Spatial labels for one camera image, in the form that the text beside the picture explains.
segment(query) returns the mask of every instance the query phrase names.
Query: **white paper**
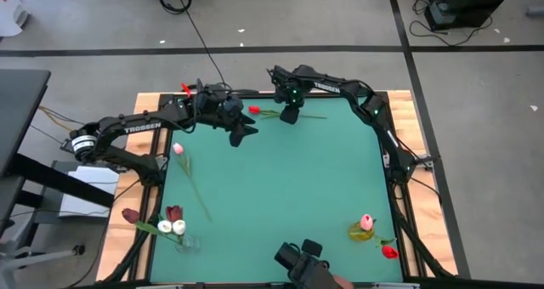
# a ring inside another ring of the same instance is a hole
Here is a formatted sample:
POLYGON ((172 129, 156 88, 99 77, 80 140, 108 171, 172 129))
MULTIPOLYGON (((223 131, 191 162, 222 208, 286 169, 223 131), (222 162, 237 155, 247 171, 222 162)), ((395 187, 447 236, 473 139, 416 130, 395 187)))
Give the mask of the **white paper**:
MULTIPOLYGON (((115 194, 119 174, 105 167, 84 167, 80 166, 76 171, 68 172, 73 178, 80 179, 83 182, 100 182, 108 184, 91 184, 94 187, 100 188, 103 191, 115 194)), ((82 216, 83 214, 92 217, 106 218, 110 214, 110 210, 98 204, 93 204, 89 201, 84 201, 72 195, 64 194, 60 205, 59 217, 67 216, 82 216)))

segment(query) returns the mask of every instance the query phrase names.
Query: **green mat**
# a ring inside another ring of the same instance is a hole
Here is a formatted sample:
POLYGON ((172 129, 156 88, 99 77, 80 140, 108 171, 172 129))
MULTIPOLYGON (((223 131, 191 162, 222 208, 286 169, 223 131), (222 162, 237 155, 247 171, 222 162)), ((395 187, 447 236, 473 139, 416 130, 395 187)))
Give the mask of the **green mat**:
MULTIPOLYGON (((244 99, 249 105, 283 109, 271 99, 244 99)), ((221 129, 199 125, 193 134, 173 133, 173 143, 191 156, 212 222, 171 152, 162 211, 182 206, 186 233, 199 237, 201 249, 179 253, 157 237, 152 282, 288 281, 274 255, 284 241, 301 246, 304 239, 323 245, 320 258, 333 274, 350 281, 402 281, 399 260, 384 258, 374 240, 348 237, 348 227, 365 213, 377 218, 378 235, 394 237, 376 135, 345 99, 307 99, 304 114, 328 119, 299 118, 292 126, 255 116, 259 132, 239 148, 229 145, 221 129)))

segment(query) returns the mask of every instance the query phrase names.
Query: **small vase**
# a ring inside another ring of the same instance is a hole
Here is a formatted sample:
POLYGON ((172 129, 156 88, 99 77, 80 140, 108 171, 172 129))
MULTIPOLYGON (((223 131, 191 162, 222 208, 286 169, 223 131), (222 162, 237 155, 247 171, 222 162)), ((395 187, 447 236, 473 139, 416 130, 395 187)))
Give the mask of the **small vase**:
POLYGON ((360 222, 355 222, 349 227, 348 235, 353 241, 367 241, 374 236, 374 228, 371 228, 371 230, 363 230, 360 227, 360 222))
POLYGON ((176 251, 181 253, 198 253, 201 249, 201 241, 193 235, 183 235, 179 243, 175 244, 176 251))

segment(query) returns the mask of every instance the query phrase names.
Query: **black camera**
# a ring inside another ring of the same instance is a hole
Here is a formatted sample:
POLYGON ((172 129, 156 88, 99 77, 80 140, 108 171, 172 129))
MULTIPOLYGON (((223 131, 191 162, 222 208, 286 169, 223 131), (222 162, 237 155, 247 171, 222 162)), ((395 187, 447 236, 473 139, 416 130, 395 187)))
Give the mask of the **black camera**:
POLYGON ((298 289, 341 288, 329 272, 329 263, 318 259, 322 249, 309 239, 304 240, 302 251, 297 245, 284 242, 274 259, 287 269, 287 277, 298 289))

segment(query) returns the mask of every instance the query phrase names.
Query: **gray floor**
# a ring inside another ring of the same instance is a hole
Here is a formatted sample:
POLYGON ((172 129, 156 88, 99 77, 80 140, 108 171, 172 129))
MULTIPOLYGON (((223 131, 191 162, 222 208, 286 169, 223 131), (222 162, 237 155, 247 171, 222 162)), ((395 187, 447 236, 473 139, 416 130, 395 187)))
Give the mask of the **gray floor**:
MULTIPOLYGON (((411 1, 399 0, 406 26, 416 18, 411 1)), ((504 37, 510 44, 544 44, 544 19, 524 16, 527 6, 538 3, 544 0, 506 0, 493 15, 495 24, 469 45, 502 45, 504 37)), ((4 38, 0 50, 201 46, 187 16, 165 13, 157 0, 25 0, 25 4, 34 18, 22 34, 4 38)), ((389 0, 195 0, 191 13, 211 47, 400 45, 389 0)), ((453 31, 446 39, 464 37, 462 31, 453 31)), ((439 45, 433 38, 409 39, 412 45, 439 45)), ((401 53, 213 57, 235 88, 271 89, 266 68, 307 64, 330 75, 363 79, 375 89, 411 89, 401 53)), ((544 165, 540 141, 544 54, 414 54, 414 58, 473 278, 544 282, 539 270, 544 258, 540 205, 544 195, 539 188, 544 165), (533 111, 530 105, 539 109, 533 111)), ((52 71, 42 104, 80 121, 131 112, 138 92, 176 91, 181 82, 197 77, 204 82, 219 80, 205 55, 0 58, 0 68, 52 71)), ((42 114, 33 124, 58 139, 66 137, 42 114)), ((47 164, 69 161, 71 156, 57 147, 29 130, 20 151, 47 164)), ((102 229, 75 222, 41 228, 36 247, 54 251, 86 243, 88 253, 21 270, 20 287, 57 288, 81 277, 99 247, 102 229)), ((83 284, 91 284, 94 273, 83 284)))

